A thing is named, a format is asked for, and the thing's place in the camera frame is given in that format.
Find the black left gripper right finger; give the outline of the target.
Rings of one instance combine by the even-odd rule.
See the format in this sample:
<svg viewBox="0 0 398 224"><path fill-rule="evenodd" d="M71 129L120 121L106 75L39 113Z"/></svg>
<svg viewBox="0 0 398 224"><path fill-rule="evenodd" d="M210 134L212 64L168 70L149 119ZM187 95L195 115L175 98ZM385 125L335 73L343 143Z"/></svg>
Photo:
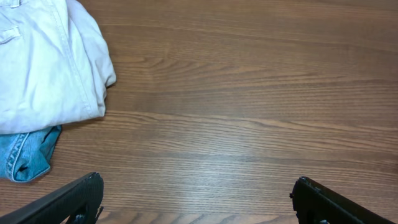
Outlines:
<svg viewBox="0 0 398 224"><path fill-rule="evenodd" d="M289 197L300 224L394 224L306 176Z"/></svg>

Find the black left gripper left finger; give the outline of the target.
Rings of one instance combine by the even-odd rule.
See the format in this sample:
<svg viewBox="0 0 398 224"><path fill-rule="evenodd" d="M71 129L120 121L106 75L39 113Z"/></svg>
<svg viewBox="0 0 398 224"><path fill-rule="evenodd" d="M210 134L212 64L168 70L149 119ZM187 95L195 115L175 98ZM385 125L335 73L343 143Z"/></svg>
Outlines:
<svg viewBox="0 0 398 224"><path fill-rule="evenodd" d="M101 206L104 182L91 172L56 191L1 217L1 223L96 223Z"/></svg>

